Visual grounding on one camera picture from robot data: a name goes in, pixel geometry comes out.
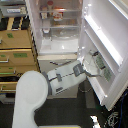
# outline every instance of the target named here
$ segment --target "refrigerator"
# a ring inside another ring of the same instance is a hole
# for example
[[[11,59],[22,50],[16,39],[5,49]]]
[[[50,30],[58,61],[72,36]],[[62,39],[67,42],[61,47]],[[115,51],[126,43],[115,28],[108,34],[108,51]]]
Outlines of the refrigerator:
[[[39,57],[76,54],[83,64],[90,51],[98,53],[93,59],[103,75],[88,80],[111,110],[128,86],[127,1],[26,0],[26,6]]]

